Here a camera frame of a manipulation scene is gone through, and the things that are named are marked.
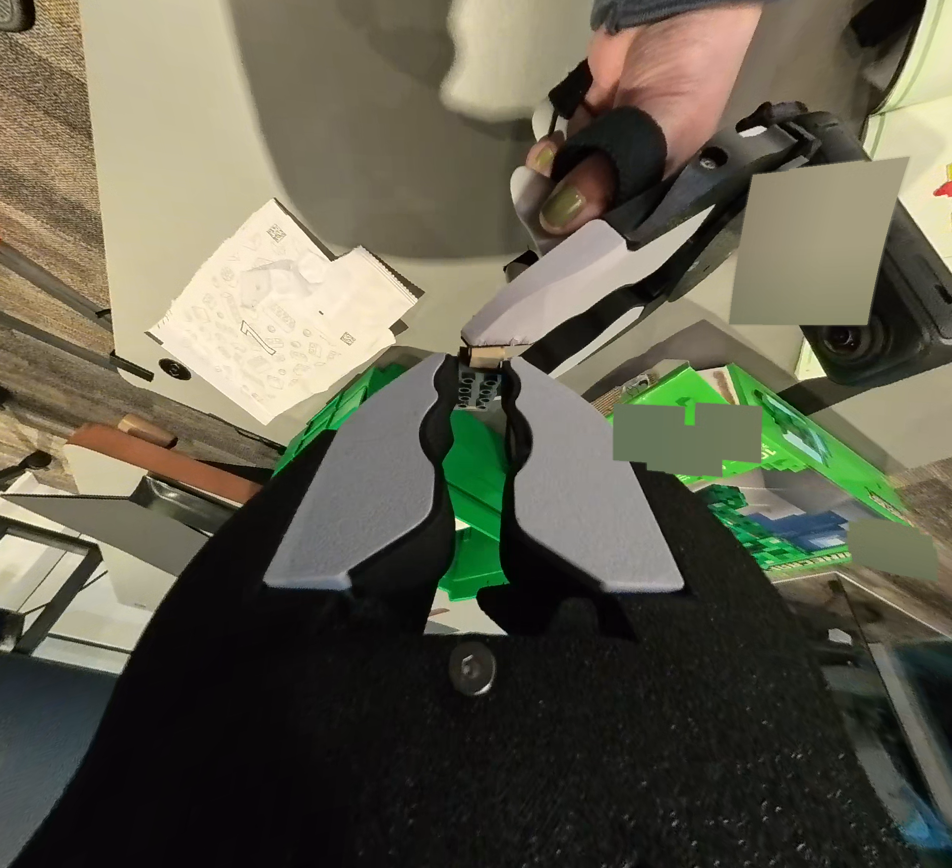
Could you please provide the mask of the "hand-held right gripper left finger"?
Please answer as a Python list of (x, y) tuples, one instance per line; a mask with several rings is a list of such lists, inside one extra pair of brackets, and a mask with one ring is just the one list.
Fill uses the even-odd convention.
[(455, 518), (456, 359), (433, 354), (359, 406), (332, 437), (264, 576), (270, 588), (432, 592)]

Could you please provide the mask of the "green cardboard toy box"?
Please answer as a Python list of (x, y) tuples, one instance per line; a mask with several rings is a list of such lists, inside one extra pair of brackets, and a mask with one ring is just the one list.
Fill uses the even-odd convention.
[(938, 580), (938, 552), (908, 517), (887, 475), (832, 433), (797, 411), (740, 366), (706, 370), (660, 362), (627, 381), (612, 380), (592, 399), (610, 422), (618, 405), (757, 406), (763, 410), (761, 456), (728, 460), (719, 474), (676, 472), (713, 516), (770, 576), (853, 561), (849, 529), (860, 519), (885, 520), (908, 533), (889, 549), (861, 555), (860, 565), (891, 576)]

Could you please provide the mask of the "white paper bag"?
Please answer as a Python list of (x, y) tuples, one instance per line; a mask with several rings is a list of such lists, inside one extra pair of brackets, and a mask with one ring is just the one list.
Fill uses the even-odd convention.
[(276, 199), (199, 267), (149, 329), (263, 425), (395, 342), (420, 294), (362, 246), (331, 256)]

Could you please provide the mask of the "open instruction booklet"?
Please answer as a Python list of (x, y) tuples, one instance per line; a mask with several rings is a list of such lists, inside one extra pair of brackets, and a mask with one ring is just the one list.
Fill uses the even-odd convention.
[(939, 256), (951, 256), (951, 0), (925, 0), (922, 17), (864, 147), (874, 160), (908, 160), (898, 198)]

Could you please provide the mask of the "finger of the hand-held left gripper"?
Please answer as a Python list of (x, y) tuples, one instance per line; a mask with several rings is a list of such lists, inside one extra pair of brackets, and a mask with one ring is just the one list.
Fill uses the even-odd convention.
[(543, 374), (559, 377), (589, 359), (642, 317), (637, 304), (625, 311), (593, 308), (552, 329), (525, 352), (525, 361)]
[(463, 345), (530, 346), (616, 289), (654, 274), (711, 212), (708, 207), (636, 249), (604, 219), (589, 221), (474, 314), (462, 329)]

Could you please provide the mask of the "person's left hand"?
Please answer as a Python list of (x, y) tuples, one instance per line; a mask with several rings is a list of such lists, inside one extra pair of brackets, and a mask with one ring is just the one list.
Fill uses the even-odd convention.
[(634, 108), (657, 125), (665, 160), (656, 152), (636, 154), (648, 162), (650, 188), (682, 168), (716, 131), (762, 17), (764, 1), (721, 3), (591, 38), (587, 64), (591, 83), (565, 130), (539, 139), (526, 165), (550, 177), (568, 139), (611, 112)]

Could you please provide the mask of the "yellow and grey brick assembly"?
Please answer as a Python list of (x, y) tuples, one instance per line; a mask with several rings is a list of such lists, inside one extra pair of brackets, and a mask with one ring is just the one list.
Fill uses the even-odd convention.
[(500, 368), (482, 369), (459, 361), (456, 408), (485, 412), (500, 396), (502, 383), (503, 373)]

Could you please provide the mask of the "green plastic crate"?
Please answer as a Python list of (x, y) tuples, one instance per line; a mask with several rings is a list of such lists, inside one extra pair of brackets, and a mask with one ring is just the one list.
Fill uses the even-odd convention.
[[(359, 375), (292, 439), (272, 476), (277, 477), (321, 433), (338, 430), (368, 398), (406, 370), (390, 363)], [(454, 411), (450, 418), (454, 441), (443, 467), (457, 518), (456, 549), (438, 586), (448, 600), (458, 602), (474, 600), (482, 588), (506, 584), (500, 535), (507, 460), (503, 437), (474, 413)]]

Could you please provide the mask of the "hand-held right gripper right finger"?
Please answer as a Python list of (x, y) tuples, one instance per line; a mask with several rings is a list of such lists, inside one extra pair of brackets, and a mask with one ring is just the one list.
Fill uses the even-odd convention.
[(507, 365), (510, 427), (528, 431), (513, 458), (515, 534), (596, 592), (670, 594), (684, 577), (631, 464), (613, 457), (613, 427), (589, 402), (524, 359)]

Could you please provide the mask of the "table with wooden edge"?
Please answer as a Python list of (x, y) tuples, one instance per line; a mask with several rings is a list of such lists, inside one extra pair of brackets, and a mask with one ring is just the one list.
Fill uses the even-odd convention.
[(97, 543), (117, 596), (152, 607), (208, 539), (261, 489), (136, 431), (79, 427), (63, 455), (79, 492), (7, 494), (31, 515)]

